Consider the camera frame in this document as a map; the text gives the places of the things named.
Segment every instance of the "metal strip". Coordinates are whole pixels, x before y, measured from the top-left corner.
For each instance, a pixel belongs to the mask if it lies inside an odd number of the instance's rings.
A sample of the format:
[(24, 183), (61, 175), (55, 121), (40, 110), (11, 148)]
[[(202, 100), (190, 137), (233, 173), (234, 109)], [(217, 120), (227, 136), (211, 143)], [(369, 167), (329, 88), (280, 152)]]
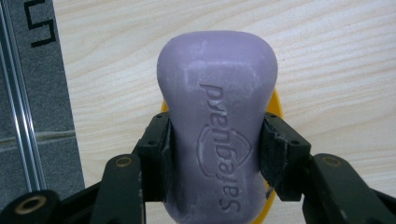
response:
[(1, 64), (29, 191), (46, 188), (7, 1), (0, 1)]

